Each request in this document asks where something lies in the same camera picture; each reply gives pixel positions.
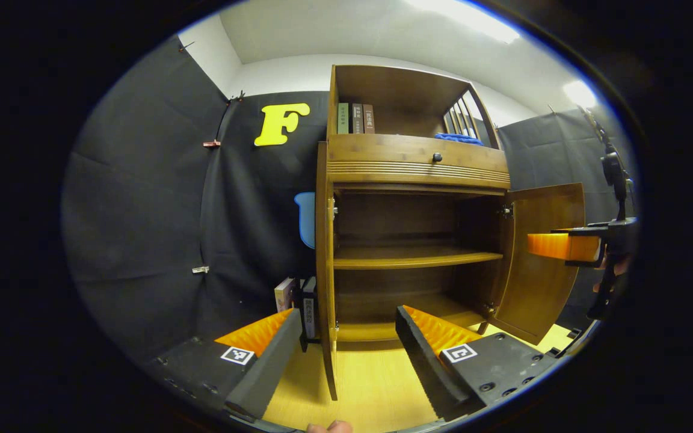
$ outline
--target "black fabric backdrop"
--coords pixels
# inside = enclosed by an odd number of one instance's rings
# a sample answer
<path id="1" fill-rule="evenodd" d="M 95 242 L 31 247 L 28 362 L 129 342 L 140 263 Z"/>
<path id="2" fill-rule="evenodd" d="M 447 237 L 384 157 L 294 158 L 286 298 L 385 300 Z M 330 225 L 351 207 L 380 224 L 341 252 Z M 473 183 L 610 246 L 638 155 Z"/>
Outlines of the black fabric backdrop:
<path id="1" fill-rule="evenodd" d="M 288 140 L 255 146 L 264 106 L 305 102 Z M 275 313 L 272 288 L 315 274 L 314 250 L 299 236 L 294 197 L 313 192 L 317 142 L 325 139 L 327 91 L 294 91 L 233 101 L 219 132 L 203 194 L 203 255 L 210 266 L 199 330 L 223 334 Z"/>
<path id="2" fill-rule="evenodd" d="M 80 296 L 145 359 L 196 328 L 200 209 L 226 99 L 171 38 L 99 102 L 66 169 L 63 233 Z"/>
<path id="3" fill-rule="evenodd" d="M 601 109 L 593 110 L 593 114 L 638 185 L 630 143 L 619 130 L 618 123 Z M 614 189 L 606 183 L 600 165 L 604 146 L 578 109 L 517 121 L 498 132 L 507 156 L 512 189 L 581 182 L 585 188 L 586 222 L 608 221 L 617 216 Z M 632 201 L 628 200 L 626 207 L 628 216 L 632 217 Z M 591 322 L 586 313 L 594 301 L 592 286 L 600 281 L 602 273 L 597 269 L 579 268 L 574 288 L 556 323 L 569 329 L 584 329 Z"/>

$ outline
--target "orange gripper pad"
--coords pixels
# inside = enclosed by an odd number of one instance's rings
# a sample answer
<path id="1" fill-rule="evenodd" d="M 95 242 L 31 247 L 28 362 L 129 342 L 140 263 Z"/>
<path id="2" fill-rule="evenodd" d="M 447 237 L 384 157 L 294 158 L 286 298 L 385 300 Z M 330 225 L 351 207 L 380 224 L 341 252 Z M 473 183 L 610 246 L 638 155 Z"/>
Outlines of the orange gripper pad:
<path id="1" fill-rule="evenodd" d="M 600 254 L 600 238 L 568 233 L 529 234 L 528 252 L 561 260 L 594 262 Z"/>
<path id="2" fill-rule="evenodd" d="M 238 349 L 245 349 L 246 351 L 253 351 L 257 357 L 260 357 L 292 311 L 293 309 L 289 308 L 285 312 L 262 318 L 260 321 L 253 322 L 215 339 L 215 342 Z"/>
<path id="3" fill-rule="evenodd" d="M 429 313 L 424 313 L 416 308 L 404 305 L 403 308 L 408 312 L 413 323 L 419 327 L 421 334 L 426 338 L 427 343 L 432 347 L 435 355 L 439 358 L 443 349 L 453 348 L 464 343 L 473 342 L 482 338 L 480 334 L 470 331 L 465 327 L 436 318 Z"/>

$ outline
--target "cabinet drawer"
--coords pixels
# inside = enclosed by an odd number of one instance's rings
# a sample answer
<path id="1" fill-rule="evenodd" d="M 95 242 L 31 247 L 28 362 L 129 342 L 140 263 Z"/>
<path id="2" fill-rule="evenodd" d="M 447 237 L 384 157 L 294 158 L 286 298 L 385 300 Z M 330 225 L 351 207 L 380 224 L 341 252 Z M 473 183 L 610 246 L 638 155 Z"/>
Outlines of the cabinet drawer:
<path id="1" fill-rule="evenodd" d="M 441 160 L 433 161 L 435 153 Z M 330 135 L 327 173 L 335 183 L 391 182 L 510 188 L 504 152 L 409 135 Z"/>

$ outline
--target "cabinet door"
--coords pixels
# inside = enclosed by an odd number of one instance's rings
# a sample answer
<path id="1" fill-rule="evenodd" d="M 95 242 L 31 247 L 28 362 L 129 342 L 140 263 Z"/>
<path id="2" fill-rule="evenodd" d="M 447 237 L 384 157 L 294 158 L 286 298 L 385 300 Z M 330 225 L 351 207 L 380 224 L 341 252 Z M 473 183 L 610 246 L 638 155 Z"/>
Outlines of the cabinet door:
<path id="1" fill-rule="evenodd" d="M 333 183 L 327 178 L 327 143 L 320 143 L 317 153 L 315 190 L 314 244 L 317 259 L 317 301 L 319 302 L 319 338 L 325 378 L 330 397 L 336 400 L 336 307 L 333 293 Z"/>
<path id="2" fill-rule="evenodd" d="M 536 345 L 558 320 L 578 268 L 529 253 L 527 235 L 583 227 L 585 193 L 581 183 L 569 183 L 510 191 L 504 199 L 512 218 L 504 220 L 504 259 L 488 321 Z"/>

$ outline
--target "brown book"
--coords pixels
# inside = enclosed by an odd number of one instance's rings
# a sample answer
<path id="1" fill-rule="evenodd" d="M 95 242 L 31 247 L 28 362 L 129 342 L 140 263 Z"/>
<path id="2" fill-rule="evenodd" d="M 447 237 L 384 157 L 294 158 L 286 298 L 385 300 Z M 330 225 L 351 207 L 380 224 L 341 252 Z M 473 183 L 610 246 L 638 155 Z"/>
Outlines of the brown book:
<path id="1" fill-rule="evenodd" d="M 371 104 L 363 104 L 363 126 L 366 134 L 376 133 L 376 126 L 374 125 L 374 106 Z"/>
<path id="2" fill-rule="evenodd" d="M 363 133 L 363 104 L 352 104 L 352 134 Z"/>

